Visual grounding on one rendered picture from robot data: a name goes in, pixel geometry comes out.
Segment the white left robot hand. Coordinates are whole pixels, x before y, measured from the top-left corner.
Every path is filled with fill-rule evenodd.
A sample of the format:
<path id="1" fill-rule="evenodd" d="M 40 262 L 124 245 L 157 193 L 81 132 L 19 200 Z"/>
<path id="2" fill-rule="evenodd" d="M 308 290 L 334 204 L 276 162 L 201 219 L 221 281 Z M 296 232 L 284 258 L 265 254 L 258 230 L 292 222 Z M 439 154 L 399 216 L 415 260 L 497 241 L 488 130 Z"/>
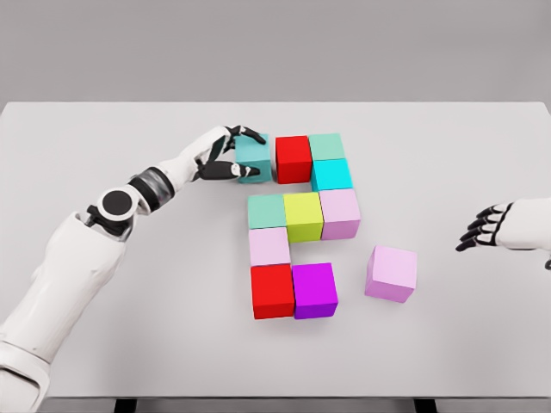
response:
<path id="1" fill-rule="evenodd" d="M 246 126 L 217 126 L 196 139 L 180 153 L 185 165 L 186 181 L 192 182 L 200 165 L 216 161 L 220 155 L 235 148 L 237 136 L 246 136 L 260 145 L 266 145 L 266 139 L 258 132 Z"/>

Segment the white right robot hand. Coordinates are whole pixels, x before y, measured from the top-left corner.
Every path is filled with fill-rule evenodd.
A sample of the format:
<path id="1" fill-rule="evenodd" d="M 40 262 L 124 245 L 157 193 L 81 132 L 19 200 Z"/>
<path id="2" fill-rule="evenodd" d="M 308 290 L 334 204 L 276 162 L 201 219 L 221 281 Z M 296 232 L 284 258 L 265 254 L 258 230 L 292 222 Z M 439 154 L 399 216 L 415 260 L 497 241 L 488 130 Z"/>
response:
<path id="1" fill-rule="evenodd" d="M 551 197 L 514 200 L 483 209 L 467 226 L 455 250 L 476 247 L 546 251 L 544 268 L 551 273 Z"/>

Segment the teal cube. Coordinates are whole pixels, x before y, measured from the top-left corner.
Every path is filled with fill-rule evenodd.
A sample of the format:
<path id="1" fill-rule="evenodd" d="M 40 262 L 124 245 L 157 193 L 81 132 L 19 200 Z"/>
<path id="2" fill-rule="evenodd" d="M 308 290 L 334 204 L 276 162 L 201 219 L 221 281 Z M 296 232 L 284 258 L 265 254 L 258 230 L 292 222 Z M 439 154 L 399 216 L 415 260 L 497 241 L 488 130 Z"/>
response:
<path id="1" fill-rule="evenodd" d="M 257 168 L 260 171 L 257 176 L 240 177 L 238 179 L 240 183 L 269 182 L 272 180 L 269 135 L 261 133 L 261 137 L 266 141 L 264 145 L 246 136 L 235 138 L 236 162 L 244 166 Z"/>

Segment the mint green cube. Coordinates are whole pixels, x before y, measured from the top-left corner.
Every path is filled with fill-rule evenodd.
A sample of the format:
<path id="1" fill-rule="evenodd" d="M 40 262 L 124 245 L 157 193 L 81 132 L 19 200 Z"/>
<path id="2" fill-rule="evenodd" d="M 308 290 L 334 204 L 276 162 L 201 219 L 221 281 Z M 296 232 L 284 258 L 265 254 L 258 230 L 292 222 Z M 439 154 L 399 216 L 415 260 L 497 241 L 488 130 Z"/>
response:
<path id="1" fill-rule="evenodd" d="M 344 146 L 339 133 L 310 134 L 308 140 L 313 161 L 345 158 Z"/>
<path id="2" fill-rule="evenodd" d="M 265 229 L 287 225 L 282 194 L 252 195 L 248 198 L 249 228 Z"/>

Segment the red cube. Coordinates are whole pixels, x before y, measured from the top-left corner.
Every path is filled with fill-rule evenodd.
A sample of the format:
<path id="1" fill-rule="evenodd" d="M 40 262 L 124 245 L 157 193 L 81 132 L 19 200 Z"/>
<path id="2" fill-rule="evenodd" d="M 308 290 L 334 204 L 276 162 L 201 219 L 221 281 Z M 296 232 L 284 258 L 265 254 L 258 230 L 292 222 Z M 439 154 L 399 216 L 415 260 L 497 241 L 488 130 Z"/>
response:
<path id="1" fill-rule="evenodd" d="M 310 181 L 313 159 L 306 135 L 277 137 L 275 164 L 279 184 Z"/>
<path id="2" fill-rule="evenodd" d="M 253 317 L 292 317 L 295 299 L 291 266 L 277 264 L 251 267 Z"/>

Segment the pale pink cube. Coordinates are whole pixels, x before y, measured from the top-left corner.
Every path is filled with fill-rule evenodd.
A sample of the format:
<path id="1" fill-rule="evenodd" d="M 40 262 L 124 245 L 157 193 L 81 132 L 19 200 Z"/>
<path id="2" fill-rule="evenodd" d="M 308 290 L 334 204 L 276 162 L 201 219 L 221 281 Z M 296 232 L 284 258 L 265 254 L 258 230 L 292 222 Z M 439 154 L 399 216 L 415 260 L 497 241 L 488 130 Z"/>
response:
<path id="1" fill-rule="evenodd" d="M 319 192 L 324 218 L 321 239 L 354 238 L 361 223 L 361 212 L 353 188 L 322 190 Z"/>
<path id="2" fill-rule="evenodd" d="M 417 268 L 416 252 L 376 245 L 368 260 L 364 294 L 403 304 L 417 287 Z"/>
<path id="3" fill-rule="evenodd" d="M 249 230 L 252 267 L 291 263 L 285 227 Z"/>

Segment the yellow-green cube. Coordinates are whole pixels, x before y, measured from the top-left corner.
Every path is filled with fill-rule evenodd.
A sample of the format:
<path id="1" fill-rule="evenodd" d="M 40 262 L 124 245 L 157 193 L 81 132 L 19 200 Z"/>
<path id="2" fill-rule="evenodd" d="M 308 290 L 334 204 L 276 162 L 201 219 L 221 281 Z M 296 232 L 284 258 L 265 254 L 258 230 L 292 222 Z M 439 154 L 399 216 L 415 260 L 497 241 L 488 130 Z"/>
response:
<path id="1" fill-rule="evenodd" d="M 283 195 L 288 241 L 320 241 L 324 217 L 318 192 Z"/>

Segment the cyan cube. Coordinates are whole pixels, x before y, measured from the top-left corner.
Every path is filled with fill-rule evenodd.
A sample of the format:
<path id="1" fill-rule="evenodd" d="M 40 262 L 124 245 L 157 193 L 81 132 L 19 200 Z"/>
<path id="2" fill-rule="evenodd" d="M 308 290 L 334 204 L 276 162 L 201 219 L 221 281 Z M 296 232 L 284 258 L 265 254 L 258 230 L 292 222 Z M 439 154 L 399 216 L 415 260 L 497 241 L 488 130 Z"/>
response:
<path id="1" fill-rule="evenodd" d="M 345 158 L 314 160 L 311 186 L 314 192 L 353 188 L 347 160 Z"/>

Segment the purple cube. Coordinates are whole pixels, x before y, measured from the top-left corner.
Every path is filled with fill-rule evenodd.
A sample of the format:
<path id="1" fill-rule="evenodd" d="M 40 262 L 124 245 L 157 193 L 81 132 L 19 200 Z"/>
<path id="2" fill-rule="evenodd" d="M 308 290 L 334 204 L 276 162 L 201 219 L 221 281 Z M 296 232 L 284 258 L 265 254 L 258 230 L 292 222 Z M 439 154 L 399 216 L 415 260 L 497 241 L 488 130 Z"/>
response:
<path id="1" fill-rule="evenodd" d="M 337 289 L 330 262 L 292 266 L 295 319 L 332 317 L 338 306 Z"/>

